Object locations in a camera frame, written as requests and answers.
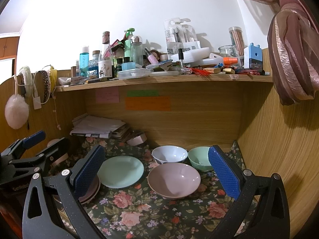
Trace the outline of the mauve brown-rimmed plate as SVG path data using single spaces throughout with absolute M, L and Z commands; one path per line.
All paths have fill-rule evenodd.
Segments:
M 96 175 L 91 185 L 89 186 L 87 193 L 84 196 L 79 198 L 80 203 L 82 205 L 89 203 L 97 195 L 99 189 L 100 189 L 100 179 Z

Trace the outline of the mint green plate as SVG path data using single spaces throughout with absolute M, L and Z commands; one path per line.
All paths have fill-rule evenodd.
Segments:
M 144 173 L 144 165 L 131 156 L 111 157 L 102 163 L 97 175 L 109 188 L 120 189 L 135 184 Z

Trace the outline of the mint green bowl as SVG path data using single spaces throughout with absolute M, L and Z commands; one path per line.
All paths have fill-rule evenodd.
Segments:
M 208 159 L 209 148 L 207 146 L 195 147 L 188 152 L 188 159 L 195 169 L 203 172 L 213 170 Z

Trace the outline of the pink bowl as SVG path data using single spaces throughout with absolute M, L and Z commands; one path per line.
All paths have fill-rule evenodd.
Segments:
M 155 167 L 147 177 L 149 187 L 165 199 L 182 199 L 194 193 L 201 184 L 199 172 L 182 163 Z

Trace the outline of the white panda bowl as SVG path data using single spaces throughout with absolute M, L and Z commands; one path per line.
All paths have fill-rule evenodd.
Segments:
M 153 149 L 151 153 L 153 159 L 158 164 L 165 164 L 170 162 L 183 162 L 188 157 L 186 149 L 178 146 L 159 146 Z

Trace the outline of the white fluffy pompom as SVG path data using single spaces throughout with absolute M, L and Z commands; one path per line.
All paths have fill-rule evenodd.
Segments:
M 20 129 L 27 123 L 29 117 L 29 105 L 20 94 L 12 95 L 5 105 L 5 119 L 12 129 Z

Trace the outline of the white charger plug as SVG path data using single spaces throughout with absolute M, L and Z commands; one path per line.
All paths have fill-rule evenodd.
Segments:
M 33 97 L 33 108 L 34 110 L 38 110 L 42 108 L 42 104 L 40 102 L 40 97 Z

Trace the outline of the stack of papers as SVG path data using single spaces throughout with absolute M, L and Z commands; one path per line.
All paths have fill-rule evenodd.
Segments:
M 70 131 L 72 136 L 122 139 L 130 130 L 129 125 L 121 120 L 89 115 L 74 120 L 72 123 L 74 126 Z

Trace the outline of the patterned headband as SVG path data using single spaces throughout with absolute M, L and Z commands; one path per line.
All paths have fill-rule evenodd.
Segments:
M 43 101 L 41 101 L 40 96 L 38 95 L 35 79 L 37 74 L 40 74 L 42 76 L 42 81 L 44 85 L 44 94 L 43 94 Z M 41 70 L 37 71 L 33 75 L 33 98 L 36 99 L 41 105 L 44 105 L 48 102 L 51 94 L 51 80 L 48 72 Z

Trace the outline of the floral dark green cloth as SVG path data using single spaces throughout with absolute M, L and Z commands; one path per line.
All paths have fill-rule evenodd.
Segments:
M 164 199 L 147 182 L 149 171 L 158 165 L 149 146 L 133 147 L 114 139 L 82 140 L 82 145 L 53 167 L 50 174 L 72 167 L 94 145 L 105 148 L 106 158 L 128 155 L 144 165 L 144 175 L 137 183 L 122 189 L 101 186 L 97 195 L 84 205 L 106 238 L 208 238 L 234 202 L 214 171 L 200 174 L 201 184 L 189 197 Z

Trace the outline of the white small box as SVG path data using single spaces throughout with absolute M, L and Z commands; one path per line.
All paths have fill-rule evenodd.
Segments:
M 144 132 L 134 134 L 134 136 L 127 140 L 127 144 L 130 146 L 139 146 L 147 141 L 147 136 Z

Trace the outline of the pink sticky note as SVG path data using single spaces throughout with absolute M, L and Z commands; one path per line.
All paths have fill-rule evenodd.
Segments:
M 117 87 L 98 88 L 95 91 L 97 104 L 119 103 L 119 89 Z

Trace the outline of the green sticky note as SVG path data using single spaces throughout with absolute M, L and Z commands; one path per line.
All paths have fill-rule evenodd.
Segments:
M 158 97 L 158 90 L 129 90 L 127 97 Z

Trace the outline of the wooden shelf board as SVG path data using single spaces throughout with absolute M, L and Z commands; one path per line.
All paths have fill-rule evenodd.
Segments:
M 80 84 L 74 86 L 58 86 L 56 92 L 69 92 L 78 90 L 88 90 L 94 88 L 119 87 L 129 85 L 145 85 L 145 84 L 162 84 L 162 83 L 186 83 L 197 81 L 252 81 L 258 83 L 272 83 L 271 75 L 245 75 L 245 74 L 211 74 L 210 76 L 201 75 L 177 75 L 177 76 L 159 76 L 159 77 L 143 77 L 124 80 L 111 80 L 92 84 Z

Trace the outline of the orange sticky note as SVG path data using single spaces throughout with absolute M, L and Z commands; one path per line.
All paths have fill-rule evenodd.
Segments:
M 158 97 L 126 97 L 125 109 L 130 111 L 170 111 L 170 98 Z

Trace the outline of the blue liquid bottle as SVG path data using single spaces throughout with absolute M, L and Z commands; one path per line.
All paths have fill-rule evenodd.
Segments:
M 83 77 L 87 77 L 88 71 L 88 64 L 89 64 L 89 47 L 85 46 L 82 48 L 82 52 L 80 53 L 80 75 Z

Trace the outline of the orange cap bottle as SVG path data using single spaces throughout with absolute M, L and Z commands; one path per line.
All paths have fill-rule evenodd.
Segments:
M 223 65 L 230 66 L 238 64 L 238 58 L 236 57 L 223 57 Z

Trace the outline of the clear plastic container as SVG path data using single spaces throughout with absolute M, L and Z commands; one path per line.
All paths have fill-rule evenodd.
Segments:
M 131 70 L 119 71 L 118 79 L 125 80 L 125 79 L 149 77 L 150 73 L 151 73 L 151 70 L 148 70 L 148 69 L 131 69 Z

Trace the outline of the blue pencil sharpener box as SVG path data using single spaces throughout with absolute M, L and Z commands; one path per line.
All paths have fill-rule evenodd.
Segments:
M 263 70 L 263 54 L 260 45 L 250 43 L 244 49 L 244 65 L 245 69 Z

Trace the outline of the green pump bottle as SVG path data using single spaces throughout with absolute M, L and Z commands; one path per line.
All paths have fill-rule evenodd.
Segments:
M 124 35 L 124 56 L 125 57 L 130 57 L 130 54 L 131 54 L 131 38 L 133 37 L 134 35 L 134 31 L 135 29 L 134 28 L 130 28 L 130 29 L 127 29 L 125 31 L 125 35 Z

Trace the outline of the glass jar with pencils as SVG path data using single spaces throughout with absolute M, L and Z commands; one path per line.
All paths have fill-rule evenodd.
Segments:
M 232 45 L 236 46 L 241 64 L 244 63 L 244 40 L 242 35 L 242 29 L 239 26 L 232 26 L 229 28 L 229 35 Z

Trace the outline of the pink striped curtain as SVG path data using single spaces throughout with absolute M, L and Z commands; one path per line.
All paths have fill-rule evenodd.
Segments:
M 277 4 L 268 31 L 274 86 L 282 105 L 312 100 L 318 91 L 318 22 L 304 0 L 253 0 Z

